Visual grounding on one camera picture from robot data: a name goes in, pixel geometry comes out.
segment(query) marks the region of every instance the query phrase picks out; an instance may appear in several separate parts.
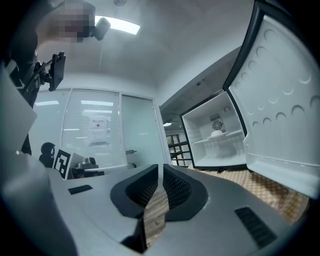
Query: gray panel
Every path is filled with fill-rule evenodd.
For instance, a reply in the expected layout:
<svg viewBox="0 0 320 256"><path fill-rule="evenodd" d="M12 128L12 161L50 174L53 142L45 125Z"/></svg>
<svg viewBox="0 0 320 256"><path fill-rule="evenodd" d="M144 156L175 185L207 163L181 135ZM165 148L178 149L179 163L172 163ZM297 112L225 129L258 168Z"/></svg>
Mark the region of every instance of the gray panel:
<svg viewBox="0 0 320 256"><path fill-rule="evenodd" d="M239 256L258 251L258 246L235 213L235 209L249 206L278 236L288 230L286 220L271 206L240 185L219 177L191 169L172 166L203 183L208 201L192 219L167 222L150 255Z"/></svg>
<svg viewBox="0 0 320 256"><path fill-rule="evenodd" d="M20 151L37 115L13 84L2 62L0 63L0 109L1 149Z"/></svg>
<svg viewBox="0 0 320 256"><path fill-rule="evenodd" d="M3 151L0 163L1 199L21 231L47 255L76 255L72 234L53 200L44 166L29 154Z"/></svg>
<svg viewBox="0 0 320 256"><path fill-rule="evenodd" d="M145 165L103 176L68 180L62 180L60 174L54 169L47 168L47 170L53 195L63 219L74 214L74 212L65 208L68 209L69 204L76 205L86 215L86 220L84 221L93 223L105 234L121 242L134 233L137 219L124 217L118 211L111 201L110 191L118 182L138 174L149 166ZM68 191L70 188L83 185L90 185L92 189L74 195L71 195Z"/></svg>
<svg viewBox="0 0 320 256"><path fill-rule="evenodd" d="M108 206L112 209L111 212L113 215L108 215L109 212L103 212L98 205L95 205L95 210L104 214L106 219L109 218L114 220L113 226L108 230L109 227L101 227L97 225L97 222L94 222L93 218L87 215L86 212L83 212L83 204L82 206L78 206L79 198L78 200L74 200L74 195L71 195L68 191L68 188L86 184L86 180L91 180L90 186L97 188L96 185L93 185L95 181L98 180L96 178L109 177L109 175L74 180L62 180L60 174L56 170L49 168L47 168L47 170L50 177L54 199L56 200L60 214L73 237L79 255L137 255L137 253L127 249L110 236L112 233L109 232L119 223L117 220L124 219L124 217L120 216L120 213L115 212L112 209L115 208L112 203ZM133 231L133 228L130 229L126 227L122 230L123 237L131 235Z"/></svg>

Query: door shelf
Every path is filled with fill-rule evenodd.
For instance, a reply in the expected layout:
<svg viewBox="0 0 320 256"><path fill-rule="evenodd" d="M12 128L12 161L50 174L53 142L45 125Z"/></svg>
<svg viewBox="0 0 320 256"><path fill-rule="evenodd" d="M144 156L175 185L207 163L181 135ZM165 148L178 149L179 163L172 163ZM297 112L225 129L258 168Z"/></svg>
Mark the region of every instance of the door shelf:
<svg viewBox="0 0 320 256"><path fill-rule="evenodd" d="M239 129L239 130L236 130L236 131L232 131L232 132L225 132L223 134L220 134L220 135L217 135L217 136L214 136L214 137L208 137L206 139L202 139L202 140L199 140L199 141L196 141L192 144L198 144L198 143L204 143L204 142L211 142L211 141L214 141L214 140L218 140L218 139L226 139L226 138L229 138L230 136L233 136L233 135L238 135L238 134L241 134L242 133L242 130Z"/></svg>
<svg viewBox="0 0 320 256"><path fill-rule="evenodd" d="M236 154L226 157L214 157L206 156L201 160L194 163L197 167L209 167L209 166L237 166L246 164L246 155L245 154Z"/></svg>

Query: door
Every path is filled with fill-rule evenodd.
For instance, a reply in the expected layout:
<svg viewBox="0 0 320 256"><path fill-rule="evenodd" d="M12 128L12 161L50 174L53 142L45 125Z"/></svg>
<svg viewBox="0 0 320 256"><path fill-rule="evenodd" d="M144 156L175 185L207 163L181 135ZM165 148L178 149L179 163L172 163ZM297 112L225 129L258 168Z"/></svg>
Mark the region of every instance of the door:
<svg viewBox="0 0 320 256"><path fill-rule="evenodd" d="M152 100L122 96L122 126L128 164L165 163Z"/></svg>
<svg viewBox="0 0 320 256"><path fill-rule="evenodd" d="M246 128L249 169L316 198L320 186L320 70L295 24L256 2L223 88Z"/></svg>

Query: ceiling light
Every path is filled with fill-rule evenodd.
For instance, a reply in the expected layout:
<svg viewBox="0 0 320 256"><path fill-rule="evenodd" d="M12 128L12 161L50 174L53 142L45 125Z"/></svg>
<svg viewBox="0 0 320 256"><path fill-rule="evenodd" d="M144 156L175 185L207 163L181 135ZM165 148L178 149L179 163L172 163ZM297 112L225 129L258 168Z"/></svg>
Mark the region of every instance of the ceiling light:
<svg viewBox="0 0 320 256"><path fill-rule="evenodd" d="M57 104L59 104L59 102L56 101L56 100L51 100L51 101L35 102L34 104L35 104L36 106L45 106L45 105L57 105Z"/></svg>
<svg viewBox="0 0 320 256"><path fill-rule="evenodd" d="M84 112L98 112L98 113L112 113L110 110L91 110L91 109L85 109Z"/></svg>
<svg viewBox="0 0 320 256"><path fill-rule="evenodd" d="M110 107L112 107L112 106L114 105L113 102L108 102L108 101L96 101L96 100L81 100L81 104L101 105L101 106L110 106Z"/></svg>
<svg viewBox="0 0 320 256"><path fill-rule="evenodd" d="M106 20L110 23L111 29L114 30L121 30L124 32L128 32L130 34L136 35L140 29L140 26L122 19L118 18L111 18L111 17L105 17L105 16L95 16L95 24L97 24L98 20L100 18L106 18Z"/></svg>

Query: window blinds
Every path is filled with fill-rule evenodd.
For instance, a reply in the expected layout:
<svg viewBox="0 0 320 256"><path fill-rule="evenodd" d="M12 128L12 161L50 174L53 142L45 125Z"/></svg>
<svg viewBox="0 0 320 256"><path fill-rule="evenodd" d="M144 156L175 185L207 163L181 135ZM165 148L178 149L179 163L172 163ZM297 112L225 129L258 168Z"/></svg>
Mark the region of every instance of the window blinds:
<svg viewBox="0 0 320 256"><path fill-rule="evenodd" d="M89 143L90 117L107 119L107 142ZM119 94L72 90L63 122L62 147L94 157L99 168L126 164L120 138Z"/></svg>
<svg viewBox="0 0 320 256"><path fill-rule="evenodd" d="M61 127L70 90L39 91L33 110L37 118L29 131L32 156L39 158L43 143L61 145Z"/></svg>

